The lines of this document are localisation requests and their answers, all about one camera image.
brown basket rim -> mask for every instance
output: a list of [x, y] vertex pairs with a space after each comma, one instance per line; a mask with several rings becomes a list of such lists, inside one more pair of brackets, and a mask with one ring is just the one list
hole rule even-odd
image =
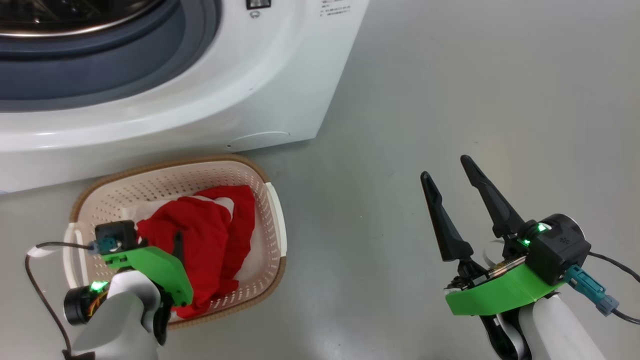
[[[113, 182], [115, 182], [117, 180], [121, 180], [121, 179], [124, 179], [126, 177], [131, 177], [131, 176], [135, 176], [135, 175], [138, 175], [138, 174], [143, 174], [145, 172], [161, 170], [163, 168], [177, 167], [177, 166], [181, 166], [181, 165], [189, 165], [189, 164], [197, 164], [197, 163], [209, 163], [209, 162], [213, 162], [213, 161], [236, 161], [238, 163], [242, 163], [244, 165], [247, 165], [251, 169], [253, 169], [256, 173], [258, 173], [258, 175], [260, 175], [260, 178], [262, 179], [262, 181], [264, 181], [265, 183], [269, 183], [270, 182], [269, 177], [267, 176], [267, 174], [264, 172], [264, 170], [258, 164], [252, 162], [251, 160], [245, 158], [244, 156], [235, 155], [235, 154], [206, 156], [206, 157], [203, 157], [203, 158], [195, 158], [195, 159], [190, 159], [190, 160], [163, 161], [163, 162], [160, 162], [160, 163], [155, 163], [155, 164], [151, 164], [151, 165], [145, 165], [145, 166], [141, 166], [141, 167], [132, 168], [132, 169], [129, 169], [129, 170], [124, 170], [122, 172], [119, 172], [119, 173], [116, 173], [116, 174], [113, 174], [113, 175], [105, 176], [102, 179], [99, 179], [98, 181], [94, 182], [85, 191], [83, 191], [80, 194], [80, 196], [77, 198], [76, 202], [74, 203], [74, 207], [71, 210], [71, 215], [69, 216], [69, 220], [70, 220], [70, 222], [77, 222], [78, 221], [78, 216], [80, 214], [80, 209], [84, 205], [85, 200], [89, 197], [89, 195], [91, 195], [96, 189], [100, 188], [101, 186], [104, 186], [104, 185], [109, 184], [109, 183], [113, 183]], [[200, 323], [204, 323], [204, 322], [208, 322], [208, 321], [211, 321], [211, 320], [219, 319], [219, 318], [222, 318], [224, 316], [237, 313], [238, 311], [242, 311], [244, 309], [248, 309], [249, 307], [252, 307], [252, 306], [262, 302], [264, 299], [269, 297], [276, 290], [278, 285], [280, 284], [280, 280], [282, 280], [282, 276], [284, 275], [284, 270], [285, 270], [286, 264], [287, 264], [287, 257], [286, 256], [282, 256], [280, 258], [280, 263], [278, 265], [278, 272], [276, 273], [276, 276], [273, 279], [273, 282], [271, 282], [271, 284], [267, 287], [267, 289], [264, 290], [260, 295], [254, 297], [254, 298], [252, 298], [250, 300], [247, 300], [245, 302], [242, 302], [242, 303], [240, 303], [238, 305], [234, 305], [232, 307], [229, 307], [229, 308], [226, 308], [224, 310], [221, 310], [221, 311], [215, 311], [213, 313], [204, 314], [204, 315], [196, 317], [196, 318], [169, 323], [169, 326], [168, 326], [169, 330], [183, 329], [185, 327], [190, 327], [190, 326], [198, 325]]]
[[74, 203], [74, 207], [71, 210], [69, 221], [70, 222], [78, 221], [78, 215], [80, 214], [80, 209], [82, 208], [82, 205], [84, 205], [84, 201], [89, 197], [89, 195], [91, 195], [96, 189], [100, 188], [101, 186], [104, 186], [109, 183], [113, 183], [115, 181], [124, 179], [126, 177], [143, 174], [145, 172], [151, 172], [151, 171], [161, 170], [161, 169], [170, 168], [170, 167], [177, 167], [181, 165], [210, 163], [213, 161], [235, 161], [238, 163], [242, 163], [252, 168], [256, 173], [258, 173], [262, 181], [264, 181], [265, 183], [270, 182], [269, 177], [258, 164], [252, 162], [251, 160], [245, 158], [244, 156], [235, 155], [235, 154], [214, 155], [214, 156], [207, 156], [204, 158], [195, 158], [190, 160], [163, 161], [160, 163], [144, 165], [141, 167], [135, 167], [129, 170], [124, 170], [122, 172], [118, 172], [113, 175], [105, 176], [102, 179], [99, 179], [98, 181], [94, 182], [85, 191], [83, 191], [80, 194], [80, 196], [77, 198], [76, 202]]

green led light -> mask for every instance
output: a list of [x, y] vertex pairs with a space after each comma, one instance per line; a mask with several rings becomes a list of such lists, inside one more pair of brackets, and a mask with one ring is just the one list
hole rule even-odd
[[102, 289], [104, 289], [104, 287], [107, 286], [107, 284], [109, 284], [108, 281], [94, 281], [91, 284], [91, 290], [102, 291]]

red garment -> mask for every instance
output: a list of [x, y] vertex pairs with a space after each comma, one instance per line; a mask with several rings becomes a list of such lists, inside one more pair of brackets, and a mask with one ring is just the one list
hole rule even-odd
[[237, 289], [234, 276], [251, 250], [255, 227], [255, 199], [249, 186], [218, 186], [195, 195], [228, 197], [234, 202], [233, 218], [224, 206], [181, 197], [138, 222], [138, 236], [169, 254], [176, 232], [182, 232], [184, 267], [193, 287], [193, 302], [174, 309], [181, 318], [204, 314], [212, 299]]

blue connector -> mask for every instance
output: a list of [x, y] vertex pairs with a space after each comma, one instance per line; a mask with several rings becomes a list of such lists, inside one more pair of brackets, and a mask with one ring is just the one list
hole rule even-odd
[[98, 255], [98, 254], [100, 254], [100, 245], [98, 245], [98, 243], [96, 241], [91, 241], [89, 243], [89, 246], [91, 246], [91, 250], [87, 250], [87, 253], [89, 253], [89, 255]]
[[564, 274], [564, 281], [577, 292], [583, 294], [592, 303], [596, 304], [596, 309], [604, 316], [609, 316], [611, 311], [616, 309], [620, 303], [613, 297], [605, 294], [604, 286], [595, 281], [586, 271], [578, 265], [573, 265]]

teal connector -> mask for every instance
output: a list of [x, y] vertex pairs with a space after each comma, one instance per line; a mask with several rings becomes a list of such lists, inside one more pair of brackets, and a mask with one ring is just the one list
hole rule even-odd
[[620, 304], [613, 297], [605, 294], [607, 289], [595, 281], [586, 271], [578, 265], [573, 265], [564, 274], [564, 281], [577, 292], [583, 294], [604, 316], [609, 316], [611, 311]]

